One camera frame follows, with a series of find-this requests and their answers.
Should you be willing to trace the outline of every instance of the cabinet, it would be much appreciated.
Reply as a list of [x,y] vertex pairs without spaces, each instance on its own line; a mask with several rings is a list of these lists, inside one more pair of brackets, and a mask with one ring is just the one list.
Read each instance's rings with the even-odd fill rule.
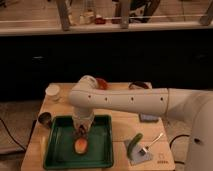
[[50,82],[85,74],[154,87],[213,87],[212,30],[1,37],[0,100],[44,97]]

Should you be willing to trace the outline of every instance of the small cup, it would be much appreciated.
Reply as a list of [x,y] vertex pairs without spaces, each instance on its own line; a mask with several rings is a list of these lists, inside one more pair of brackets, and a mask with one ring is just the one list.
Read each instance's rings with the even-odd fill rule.
[[51,129],[51,127],[52,127],[52,116],[49,112],[41,113],[38,117],[38,121],[45,128]]
[[53,101],[58,101],[60,98],[60,87],[56,84],[50,84],[45,93],[48,98],[52,99]]

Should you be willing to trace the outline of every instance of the wooden table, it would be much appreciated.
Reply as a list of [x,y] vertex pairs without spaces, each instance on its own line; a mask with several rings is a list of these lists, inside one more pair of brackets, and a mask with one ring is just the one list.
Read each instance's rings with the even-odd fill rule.
[[[73,114],[73,107],[68,100],[68,94],[74,84],[58,83],[61,87],[61,98],[58,102],[45,97],[40,113],[50,112],[53,117],[57,115]],[[109,89],[128,89],[128,83],[111,83]],[[81,169],[95,171],[141,171],[141,170],[174,170],[175,165],[172,153],[169,148],[166,133],[162,120],[157,123],[140,123],[137,114],[96,109],[95,114],[108,114],[112,117],[112,133],[113,133],[113,150],[114,150],[114,165],[107,169]],[[44,128],[40,123],[36,123],[32,134],[27,152],[25,154],[21,171],[43,171],[41,157],[41,137],[49,135],[49,130]],[[136,166],[131,166],[126,156],[126,149],[123,141],[133,138],[138,132],[143,133],[141,145],[149,144],[153,138],[163,132],[164,136],[150,148],[150,152],[154,155],[153,160],[147,161]]]

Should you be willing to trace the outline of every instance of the orange object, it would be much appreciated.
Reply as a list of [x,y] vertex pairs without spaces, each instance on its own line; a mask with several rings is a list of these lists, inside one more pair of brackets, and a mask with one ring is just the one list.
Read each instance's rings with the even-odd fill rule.
[[98,85],[99,85],[99,89],[101,90],[106,90],[108,85],[106,80],[104,80],[103,78],[96,78]]
[[75,141],[75,152],[78,154],[84,154],[87,151],[88,142],[85,138],[78,138]]

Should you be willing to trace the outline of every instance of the tray rim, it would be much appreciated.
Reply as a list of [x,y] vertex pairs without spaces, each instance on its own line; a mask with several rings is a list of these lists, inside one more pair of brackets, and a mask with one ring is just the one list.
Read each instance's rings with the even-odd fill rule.
[[104,115],[98,115],[98,114],[95,114],[95,117],[107,117],[109,119],[109,131],[110,131],[110,142],[111,142],[111,155],[112,157],[110,157],[110,162],[107,163],[107,164],[98,164],[96,166],[93,166],[93,167],[56,167],[56,166],[47,166],[46,165],[46,159],[47,159],[47,154],[48,154],[48,149],[49,149],[49,146],[50,146],[50,139],[51,137],[53,136],[53,128],[56,124],[56,120],[59,119],[59,118],[71,118],[72,119],[72,115],[58,115],[58,116],[55,116],[53,118],[53,121],[52,121],[52,127],[51,127],[51,131],[50,131],[50,134],[49,134],[49,137],[48,137],[48,143],[47,143],[47,147],[46,147],[46,151],[45,151],[45,155],[44,155],[44,158],[43,158],[43,168],[46,169],[46,170],[58,170],[58,169],[93,169],[93,168],[109,168],[109,167],[112,167],[114,165],[114,151],[113,151],[113,136],[112,136],[112,119],[111,119],[111,116],[110,115],[107,115],[107,114],[104,114]]

